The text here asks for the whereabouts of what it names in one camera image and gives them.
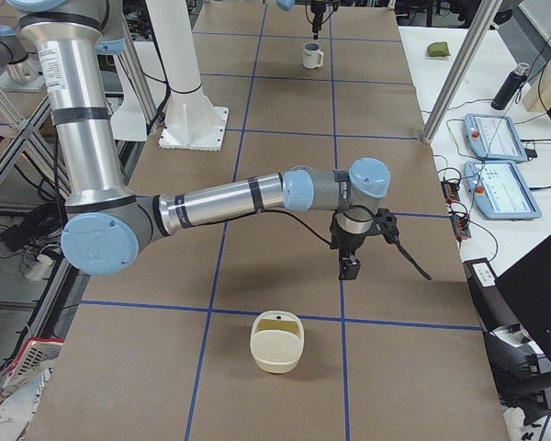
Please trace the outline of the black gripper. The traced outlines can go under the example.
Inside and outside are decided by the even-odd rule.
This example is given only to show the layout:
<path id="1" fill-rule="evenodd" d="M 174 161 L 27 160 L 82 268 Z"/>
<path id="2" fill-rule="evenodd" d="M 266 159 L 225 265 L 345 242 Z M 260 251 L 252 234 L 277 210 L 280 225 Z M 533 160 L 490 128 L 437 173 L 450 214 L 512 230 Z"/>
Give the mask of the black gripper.
<path id="1" fill-rule="evenodd" d="M 364 243 L 371 226 L 371 220 L 355 220 L 347 215 L 332 216 L 332 249 L 339 252 L 340 280 L 357 279 L 361 263 L 355 252 Z"/>
<path id="2" fill-rule="evenodd" d="M 320 35 L 322 23 L 324 21 L 323 14 L 329 10 L 330 13 L 336 12 L 340 6 L 339 0 L 310 0 L 310 12 L 313 13 L 311 21 L 312 36 L 317 39 Z"/>

